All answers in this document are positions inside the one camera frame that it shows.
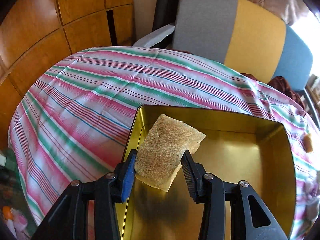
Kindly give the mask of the gold metal tin box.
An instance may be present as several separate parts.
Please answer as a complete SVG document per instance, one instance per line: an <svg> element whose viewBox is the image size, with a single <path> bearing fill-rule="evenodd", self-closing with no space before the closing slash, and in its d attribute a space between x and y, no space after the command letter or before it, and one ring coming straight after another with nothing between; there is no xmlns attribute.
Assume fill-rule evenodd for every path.
<svg viewBox="0 0 320 240"><path fill-rule="evenodd" d="M248 181L285 234L291 235L296 177L281 123L241 113L143 105L133 120L126 152L139 148L161 114L204 133L195 162L223 181ZM127 202L116 208L122 239L197 239L200 233L203 205L189 196L182 171L168 192L135 180Z"/></svg>

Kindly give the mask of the yellow sponge block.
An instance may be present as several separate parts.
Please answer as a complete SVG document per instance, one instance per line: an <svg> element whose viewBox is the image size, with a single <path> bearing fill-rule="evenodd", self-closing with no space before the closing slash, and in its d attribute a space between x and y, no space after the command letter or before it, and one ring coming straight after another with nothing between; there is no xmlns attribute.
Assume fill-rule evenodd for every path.
<svg viewBox="0 0 320 240"><path fill-rule="evenodd" d="M313 152L312 134L308 133L303 138L304 148L306 153Z"/></svg>
<svg viewBox="0 0 320 240"><path fill-rule="evenodd" d="M161 114L137 150L136 178L168 192L182 167L184 152L194 154L205 138L190 125Z"/></svg>

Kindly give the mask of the striped bed sheet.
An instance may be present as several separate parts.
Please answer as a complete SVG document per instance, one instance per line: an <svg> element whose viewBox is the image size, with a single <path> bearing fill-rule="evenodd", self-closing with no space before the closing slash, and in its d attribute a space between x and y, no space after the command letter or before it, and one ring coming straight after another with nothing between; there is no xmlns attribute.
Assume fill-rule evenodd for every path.
<svg viewBox="0 0 320 240"><path fill-rule="evenodd" d="M82 50L53 65L26 92L8 144L36 224L71 180L96 180L115 168L141 105L210 108L281 122L297 182L290 237L304 238L311 227L304 185L319 169L303 148L304 135L319 135L312 118L283 93L221 63L157 48Z"/></svg>

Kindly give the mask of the dark red cloth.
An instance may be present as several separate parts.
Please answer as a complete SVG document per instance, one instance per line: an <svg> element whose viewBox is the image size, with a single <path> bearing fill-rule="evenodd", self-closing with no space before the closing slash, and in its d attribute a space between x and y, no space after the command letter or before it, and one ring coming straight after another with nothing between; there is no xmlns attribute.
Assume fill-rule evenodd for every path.
<svg viewBox="0 0 320 240"><path fill-rule="evenodd" d="M271 103L293 106L298 110L305 110L305 105L300 96L290 87L284 77L276 76L268 83L263 83L252 74L243 73L243 75L254 80L258 91L262 92Z"/></svg>

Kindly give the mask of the grey yellow blue chair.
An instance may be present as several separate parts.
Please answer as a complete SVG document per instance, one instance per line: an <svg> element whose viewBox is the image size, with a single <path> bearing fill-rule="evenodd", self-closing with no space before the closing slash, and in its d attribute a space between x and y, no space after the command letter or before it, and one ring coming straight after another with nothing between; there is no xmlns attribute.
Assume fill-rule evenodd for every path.
<svg viewBox="0 0 320 240"><path fill-rule="evenodd" d="M172 37L174 50L222 63L264 83L283 77L311 105L312 53L295 31L247 0L178 0L176 20L136 42L151 48Z"/></svg>

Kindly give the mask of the wooden wardrobe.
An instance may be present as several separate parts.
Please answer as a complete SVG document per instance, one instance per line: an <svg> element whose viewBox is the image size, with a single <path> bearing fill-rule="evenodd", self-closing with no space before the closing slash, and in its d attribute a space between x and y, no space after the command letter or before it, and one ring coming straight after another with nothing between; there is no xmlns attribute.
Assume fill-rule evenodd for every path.
<svg viewBox="0 0 320 240"><path fill-rule="evenodd" d="M1 23L1 148L17 105L46 70L83 49L134 40L133 0L17 0Z"/></svg>

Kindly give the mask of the black rolled mat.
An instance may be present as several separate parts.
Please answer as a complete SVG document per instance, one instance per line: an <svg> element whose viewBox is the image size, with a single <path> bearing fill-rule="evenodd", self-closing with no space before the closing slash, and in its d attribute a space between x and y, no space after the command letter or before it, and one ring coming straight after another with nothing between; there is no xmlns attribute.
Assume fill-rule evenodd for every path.
<svg viewBox="0 0 320 240"><path fill-rule="evenodd" d="M152 31L164 26L175 26L179 0L157 0Z"/></svg>

